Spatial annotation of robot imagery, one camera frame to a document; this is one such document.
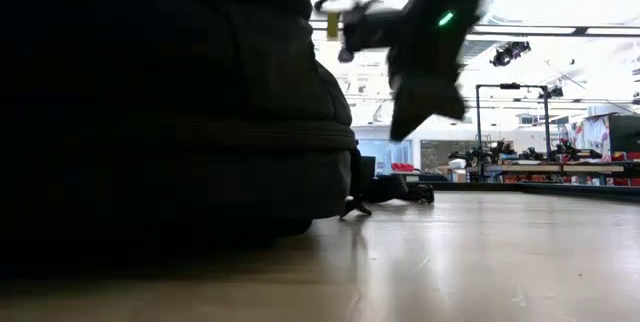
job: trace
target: green led light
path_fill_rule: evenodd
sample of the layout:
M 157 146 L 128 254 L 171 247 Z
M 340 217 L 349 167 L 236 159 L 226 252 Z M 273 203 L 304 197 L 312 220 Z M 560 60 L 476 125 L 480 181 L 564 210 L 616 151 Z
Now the green led light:
M 447 12 L 447 14 L 445 14 L 444 17 L 440 19 L 440 22 L 438 22 L 438 26 L 442 27 L 446 25 L 447 23 L 449 23 L 449 21 L 451 21 L 452 18 L 453 12 Z

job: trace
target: ceiling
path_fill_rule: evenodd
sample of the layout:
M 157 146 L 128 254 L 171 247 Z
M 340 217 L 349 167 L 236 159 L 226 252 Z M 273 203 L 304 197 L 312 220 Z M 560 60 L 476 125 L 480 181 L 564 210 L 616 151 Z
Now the ceiling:
M 402 8 L 406 1 L 384 0 L 384 7 Z M 353 0 L 332 3 L 327 7 L 344 8 Z M 602 26 L 615 27 L 607 31 L 626 32 L 629 30 L 620 28 L 640 27 L 640 4 L 633 0 L 484 0 L 483 11 L 479 25 L 509 26 L 517 31 L 537 26 Z M 352 63 L 341 64 L 337 61 L 340 42 L 327 38 L 322 30 L 324 21 L 326 17 L 322 14 L 312 16 L 312 24 L 320 26 L 313 36 L 317 58 L 340 82 L 356 120 L 363 123 L 378 119 L 388 121 L 392 101 L 386 74 L 386 50 L 362 52 Z M 465 41 L 460 55 L 465 69 L 458 86 L 463 96 L 470 100 L 470 105 L 474 105 L 478 83 L 560 85 L 565 100 L 552 103 L 553 114 L 575 114 L 589 101 L 594 104 L 606 103 L 606 100 L 630 101 L 633 92 L 640 90 L 640 82 L 633 82 L 640 79 L 637 75 L 640 72 L 638 37 L 528 37 L 526 40 L 531 43 L 532 52 L 507 67 L 494 67 L 489 60 L 495 54 L 495 47 L 509 38 L 469 36 Z M 487 99 L 484 106 L 511 108 L 516 114 L 538 109 L 537 95 L 536 90 L 491 90 L 483 91 L 482 98 Z

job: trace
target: wall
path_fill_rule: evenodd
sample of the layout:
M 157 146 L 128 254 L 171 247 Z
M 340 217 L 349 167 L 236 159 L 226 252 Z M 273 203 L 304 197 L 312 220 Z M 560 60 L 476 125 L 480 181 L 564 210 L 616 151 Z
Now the wall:
M 477 141 L 433 141 L 433 140 L 422 140 L 421 144 L 421 158 L 420 158 L 420 167 L 421 169 L 425 168 L 435 168 L 440 166 L 446 166 L 450 159 L 449 154 L 454 151 L 458 152 L 466 152 L 470 150 L 472 147 L 478 145 Z
M 557 142 L 553 141 L 553 129 L 551 130 L 551 148 L 555 148 Z M 533 147 L 538 152 L 546 152 L 546 138 L 544 135 L 544 128 L 532 128 L 515 131 L 502 131 L 499 139 L 504 138 L 508 141 L 513 141 L 511 146 L 516 152 L 524 151 L 529 147 Z
M 390 143 L 387 138 L 360 138 L 358 148 L 363 156 L 376 158 L 376 173 L 390 173 L 390 164 L 393 162 L 413 162 L 411 141 L 395 144 Z

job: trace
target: equipment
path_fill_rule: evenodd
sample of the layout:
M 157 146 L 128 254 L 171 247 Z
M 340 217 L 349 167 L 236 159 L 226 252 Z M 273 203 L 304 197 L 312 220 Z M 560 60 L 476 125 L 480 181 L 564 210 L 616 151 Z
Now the equipment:
M 554 159 L 558 162 L 564 161 L 580 161 L 582 159 L 598 159 L 602 158 L 602 154 L 592 149 L 576 149 L 571 142 L 566 139 L 560 140 L 556 145 L 556 149 L 551 152 Z
M 392 199 L 430 204 L 435 200 L 433 187 L 430 184 L 420 182 L 408 182 L 404 174 L 378 175 L 375 173 L 375 157 L 360 156 L 359 152 L 352 155 L 359 160 L 359 169 L 352 164 L 351 196 L 347 200 L 341 217 L 353 210 L 371 215 L 371 211 L 364 205 L 368 203 L 383 203 Z
M 478 134 L 476 137 L 478 138 L 478 146 L 482 146 L 482 127 L 481 127 L 481 119 L 480 119 L 480 88 L 500 88 L 501 90 L 519 90 L 520 88 L 540 88 L 542 90 L 542 102 L 544 106 L 544 134 L 545 134 L 545 142 L 547 147 L 547 152 L 551 151 L 551 133 L 549 132 L 549 99 L 548 99 L 548 86 L 547 85 L 525 85 L 516 82 L 512 83 L 501 83 L 495 85 L 488 84 L 477 84 L 476 85 L 476 113 L 477 113 L 477 126 L 478 126 Z M 551 159 L 551 154 L 547 154 L 549 160 Z
M 534 147 L 529 147 L 518 156 L 521 160 L 526 161 L 544 161 L 544 155 L 536 152 Z
M 531 45 L 529 45 L 529 42 L 508 42 L 496 49 L 496 55 L 489 62 L 494 67 L 508 66 L 513 60 L 530 51 Z
M 319 0 L 314 8 L 323 12 L 326 1 Z M 390 47 L 392 140 L 403 140 L 432 114 L 464 116 L 464 102 L 455 87 L 461 70 L 457 56 L 468 30 L 479 20 L 479 1 L 411 0 L 402 11 L 367 13 L 375 2 L 370 1 L 343 12 L 341 61 L 364 49 Z
M 511 145 L 505 143 L 504 140 L 497 141 L 496 145 L 491 148 L 472 147 L 465 153 L 458 151 L 449 154 L 450 159 L 463 159 L 467 162 L 466 167 L 475 167 L 479 164 L 492 163 L 497 164 L 500 160 L 500 154 L 512 153 Z
M 564 91 L 562 90 L 562 87 L 560 87 L 560 86 L 553 86 L 548 91 L 540 92 L 540 94 L 538 95 L 538 99 L 544 99 L 545 98 L 545 94 L 546 94 L 547 99 L 564 97 Z

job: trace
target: light stand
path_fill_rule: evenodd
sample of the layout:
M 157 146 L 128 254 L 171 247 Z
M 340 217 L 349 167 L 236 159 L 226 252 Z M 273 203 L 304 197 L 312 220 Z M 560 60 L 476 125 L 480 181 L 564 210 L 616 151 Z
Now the light stand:
M 478 118 L 478 148 L 482 148 L 482 127 L 480 125 L 480 88 L 500 88 L 505 90 L 519 90 L 520 88 L 540 88 L 544 103 L 544 134 L 546 137 L 547 161 L 551 161 L 551 138 L 549 132 L 549 88 L 541 85 L 524 85 L 519 83 L 479 84 L 476 85 L 476 111 Z

